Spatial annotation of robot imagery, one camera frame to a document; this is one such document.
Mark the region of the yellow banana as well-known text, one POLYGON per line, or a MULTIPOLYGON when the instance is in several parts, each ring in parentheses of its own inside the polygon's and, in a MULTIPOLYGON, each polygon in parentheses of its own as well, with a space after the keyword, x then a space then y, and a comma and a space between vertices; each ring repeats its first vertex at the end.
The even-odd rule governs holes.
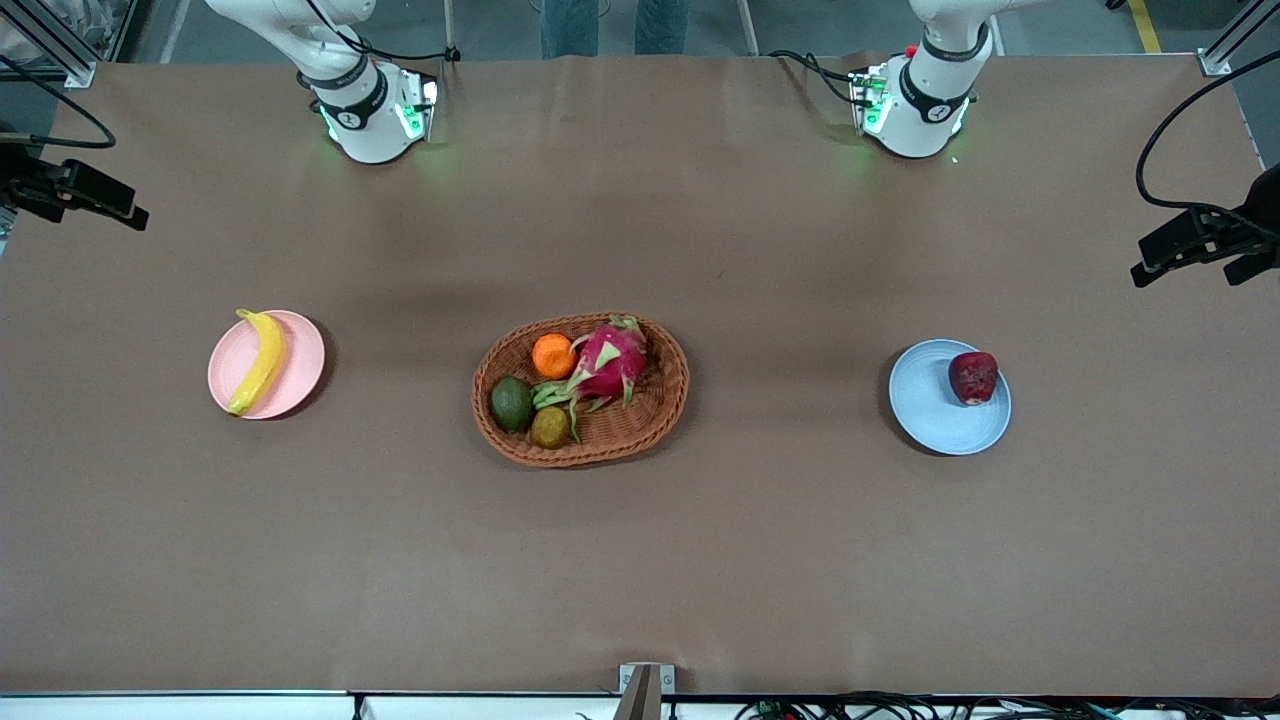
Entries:
POLYGON ((232 393, 227 411, 234 416, 243 416, 247 411, 264 398, 273 388, 287 359, 285 331, 275 316, 266 313, 253 313, 239 307, 236 315, 247 322, 259 340, 259 351, 232 393))

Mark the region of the dark red apple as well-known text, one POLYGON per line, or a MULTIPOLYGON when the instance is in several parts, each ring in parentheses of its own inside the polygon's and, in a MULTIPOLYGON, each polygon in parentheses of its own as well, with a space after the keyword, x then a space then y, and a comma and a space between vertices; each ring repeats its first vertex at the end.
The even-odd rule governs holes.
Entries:
POLYGON ((997 389, 1000 369, 996 357, 984 351, 959 354, 948 364, 948 383, 965 406, 989 402, 997 389))

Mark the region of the pink plate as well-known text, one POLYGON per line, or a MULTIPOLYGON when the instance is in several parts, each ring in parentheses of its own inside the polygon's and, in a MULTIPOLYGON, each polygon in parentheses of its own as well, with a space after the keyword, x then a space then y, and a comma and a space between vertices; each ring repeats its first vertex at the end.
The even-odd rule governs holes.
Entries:
MULTIPOLYGON (((280 324, 287 355, 270 392, 242 415, 246 420, 276 420, 301 410, 319 387, 326 361, 324 338, 310 319, 287 310, 266 314, 280 324)), ((207 388, 221 410, 228 410, 257 351, 259 338, 244 319, 236 322, 215 345, 207 363, 207 388)))

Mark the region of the blue plate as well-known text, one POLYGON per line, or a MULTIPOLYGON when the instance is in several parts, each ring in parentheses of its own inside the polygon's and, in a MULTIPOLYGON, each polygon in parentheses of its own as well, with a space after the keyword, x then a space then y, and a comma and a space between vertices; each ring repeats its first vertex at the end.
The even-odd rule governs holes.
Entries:
POLYGON ((890 406, 901 428, 923 447, 942 455, 968 456, 995 446, 1012 418, 1012 396, 1002 373, 996 374, 993 397, 980 405, 964 404, 954 392, 948 368, 972 345, 957 340, 927 340, 906 348, 890 373, 890 406))

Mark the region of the green avocado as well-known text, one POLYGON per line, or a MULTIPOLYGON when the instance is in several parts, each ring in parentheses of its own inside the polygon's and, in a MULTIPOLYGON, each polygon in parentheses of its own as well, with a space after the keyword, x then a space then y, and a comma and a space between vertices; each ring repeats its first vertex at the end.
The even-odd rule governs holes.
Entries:
POLYGON ((534 414, 531 386, 515 375, 502 377, 490 392, 489 409, 500 430, 508 434, 525 433, 534 414))

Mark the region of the orange fruit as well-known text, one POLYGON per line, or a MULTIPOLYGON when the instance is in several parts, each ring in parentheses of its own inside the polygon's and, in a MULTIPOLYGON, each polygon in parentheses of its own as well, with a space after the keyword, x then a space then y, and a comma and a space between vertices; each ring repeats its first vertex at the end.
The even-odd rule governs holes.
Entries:
POLYGON ((566 334, 547 333, 536 338, 530 352, 534 369, 544 380, 563 380, 579 363, 577 346, 566 334))

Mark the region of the person's legs in jeans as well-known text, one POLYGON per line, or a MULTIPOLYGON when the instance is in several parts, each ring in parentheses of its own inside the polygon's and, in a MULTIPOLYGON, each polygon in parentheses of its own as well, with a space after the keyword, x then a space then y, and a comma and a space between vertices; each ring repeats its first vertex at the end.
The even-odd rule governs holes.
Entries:
MULTIPOLYGON (((541 56, 596 56, 602 0, 541 0, 541 56)), ((685 53, 692 0, 636 0, 634 51, 685 53)))

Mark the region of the brown-green kiwi fruit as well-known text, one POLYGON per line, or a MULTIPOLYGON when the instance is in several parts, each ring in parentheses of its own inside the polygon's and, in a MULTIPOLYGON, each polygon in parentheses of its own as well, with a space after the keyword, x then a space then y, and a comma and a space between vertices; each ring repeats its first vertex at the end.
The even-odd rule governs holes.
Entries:
POLYGON ((547 406, 536 410, 529 428, 529 441, 544 450, 564 447, 573 433, 573 420, 562 406, 547 406))

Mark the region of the pink dragon fruit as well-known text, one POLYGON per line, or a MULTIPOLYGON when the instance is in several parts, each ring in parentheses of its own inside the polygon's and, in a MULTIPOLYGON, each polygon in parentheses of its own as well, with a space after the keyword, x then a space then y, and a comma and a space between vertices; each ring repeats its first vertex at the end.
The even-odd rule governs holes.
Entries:
POLYGON ((579 405, 594 413, 616 400, 632 402, 636 384, 648 365, 646 336, 635 315, 611 315, 591 332, 570 342, 573 356, 564 379, 547 380, 532 389, 532 410, 563 405, 570 434, 579 442, 579 405))

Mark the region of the brown wicker basket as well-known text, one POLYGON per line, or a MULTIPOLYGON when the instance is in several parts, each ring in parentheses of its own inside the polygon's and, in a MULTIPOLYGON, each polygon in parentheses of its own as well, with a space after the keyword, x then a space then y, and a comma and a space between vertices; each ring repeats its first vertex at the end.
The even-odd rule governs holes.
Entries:
POLYGON ((609 315, 571 314, 518 325, 484 354, 474 373, 471 405, 480 433, 498 454, 526 468, 577 468, 645 452, 675 429, 689 397, 689 360, 666 328, 644 316, 637 318, 637 324, 646 337, 648 365, 636 383, 632 402, 616 401, 594 413, 581 411, 580 442, 571 441, 556 450, 539 448, 526 434, 502 430, 492 416, 489 397, 502 378, 512 375, 529 384, 538 378, 530 354, 539 336, 561 333, 576 340, 605 323, 609 315))

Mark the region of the brown table cover sheet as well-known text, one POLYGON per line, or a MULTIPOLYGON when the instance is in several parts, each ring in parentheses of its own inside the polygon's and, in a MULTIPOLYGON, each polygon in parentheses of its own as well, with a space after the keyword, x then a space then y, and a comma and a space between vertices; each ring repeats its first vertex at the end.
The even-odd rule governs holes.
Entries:
POLYGON ((342 156, 282 65, 114 65, 87 152, 148 228, 0 259, 0 692, 1280 693, 1280 273, 1129 270, 1190 56, 1012 56, 901 161, 764 59, 472 63, 433 142, 342 156), (326 361, 301 410, 207 384, 239 318, 326 361), (645 452, 498 454, 474 373, 630 314, 690 391, 645 452), (1012 418, 931 451, 888 379, 992 354, 1012 418))

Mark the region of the aluminium frame post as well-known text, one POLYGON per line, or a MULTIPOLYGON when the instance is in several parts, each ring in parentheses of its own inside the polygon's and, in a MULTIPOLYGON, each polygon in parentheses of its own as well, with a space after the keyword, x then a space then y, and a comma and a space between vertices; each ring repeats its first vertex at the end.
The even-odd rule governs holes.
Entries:
POLYGON ((68 88, 92 85, 100 55, 46 0, 0 0, 0 20, 35 50, 33 58, 20 60, 19 50, 0 49, 1 74, 15 78, 23 70, 68 88))
POLYGON ((1225 29, 1208 47, 1198 47, 1196 55, 1206 77, 1226 76, 1233 69, 1233 54, 1268 20, 1280 15, 1280 0, 1242 0, 1240 10, 1228 22, 1225 29))

